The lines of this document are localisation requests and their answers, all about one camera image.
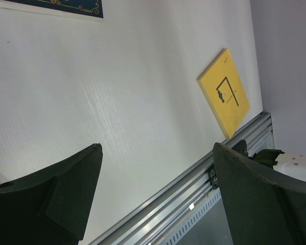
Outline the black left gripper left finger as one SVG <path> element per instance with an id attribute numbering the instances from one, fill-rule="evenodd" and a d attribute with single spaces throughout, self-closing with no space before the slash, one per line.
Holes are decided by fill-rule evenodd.
<path id="1" fill-rule="evenodd" d="M 65 160 L 0 184 L 0 244 L 78 244 L 103 161 L 92 144 Z"/>

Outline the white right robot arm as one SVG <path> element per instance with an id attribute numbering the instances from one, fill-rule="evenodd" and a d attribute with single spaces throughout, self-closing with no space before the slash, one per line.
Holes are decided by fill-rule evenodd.
<path id="1" fill-rule="evenodd" d="M 306 155 L 264 149 L 254 154 L 252 160 L 284 175 L 306 182 Z"/>

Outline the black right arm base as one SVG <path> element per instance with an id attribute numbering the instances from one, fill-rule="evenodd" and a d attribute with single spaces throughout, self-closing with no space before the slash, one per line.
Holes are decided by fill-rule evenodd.
<path id="1" fill-rule="evenodd" d="M 218 175 L 220 175 L 221 187 L 229 188 L 230 184 L 238 182 L 238 175 L 244 169 L 244 161 L 249 159 L 245 140 L 239 141 L 235 148 L 229 148 L 225 144 L 215 143 L 213 151 L 216 153 L 216 165 L 209 170 L 210 184 L 213 189 L 219 188 Z"/>

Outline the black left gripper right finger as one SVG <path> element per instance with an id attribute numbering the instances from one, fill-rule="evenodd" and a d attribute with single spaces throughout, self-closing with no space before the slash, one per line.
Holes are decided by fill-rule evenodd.
<path id="1" fill-rule="evenodd" d="M 233 244 L 306 244 L 306 182 L 249 159 L 219 189 Z"/>

